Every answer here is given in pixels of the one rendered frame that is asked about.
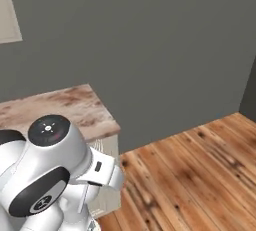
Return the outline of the beige counter cabinet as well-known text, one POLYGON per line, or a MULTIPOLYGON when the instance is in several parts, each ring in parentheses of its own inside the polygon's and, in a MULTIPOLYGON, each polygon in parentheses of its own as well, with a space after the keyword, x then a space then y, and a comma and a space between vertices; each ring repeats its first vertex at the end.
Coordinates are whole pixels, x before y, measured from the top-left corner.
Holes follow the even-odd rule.
MULTIPOLYGON (((112 135, 103 139, 96 139, 90 143, 94 149, 115 158, 115 163, 120 164, 118 136, 112 135)), ((115 210, 121 205, 120 193, 109 187, 99 190, 98 196, 88 204, 89 210, 94 218, 100 218, 115 210)))

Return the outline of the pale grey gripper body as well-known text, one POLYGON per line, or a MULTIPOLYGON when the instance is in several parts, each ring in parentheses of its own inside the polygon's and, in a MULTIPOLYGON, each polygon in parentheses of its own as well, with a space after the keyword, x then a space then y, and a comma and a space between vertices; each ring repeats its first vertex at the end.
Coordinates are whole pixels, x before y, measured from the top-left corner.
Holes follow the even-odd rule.
POLYGON ((116 191, 119 191, 124 183, 124 174, 118 165, 114 166, 112 175, 108 182, 108 186, 116 191))

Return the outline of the beige wall cupboard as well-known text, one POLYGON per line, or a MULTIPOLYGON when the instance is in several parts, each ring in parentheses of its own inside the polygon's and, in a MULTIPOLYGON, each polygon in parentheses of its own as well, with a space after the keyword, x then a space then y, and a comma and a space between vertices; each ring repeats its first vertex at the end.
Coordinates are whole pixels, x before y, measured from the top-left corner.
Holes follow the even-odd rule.
POLYGON ((12 0, 0 0, 0 44, 19 42, 22 34, 12 0))

